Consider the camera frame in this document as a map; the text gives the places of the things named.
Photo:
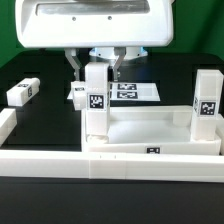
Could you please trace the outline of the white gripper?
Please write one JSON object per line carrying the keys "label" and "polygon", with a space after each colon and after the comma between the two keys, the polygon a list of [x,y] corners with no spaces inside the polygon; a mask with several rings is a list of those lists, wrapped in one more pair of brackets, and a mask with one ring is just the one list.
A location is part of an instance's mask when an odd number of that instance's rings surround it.
{"label": "white gripper", "polygon": [[113,79],[129,46],[166,46],[173,39],[174,0],[15,0],[16,32],[26,48],[66,48],[80,80],[74,48],[115,47]]}

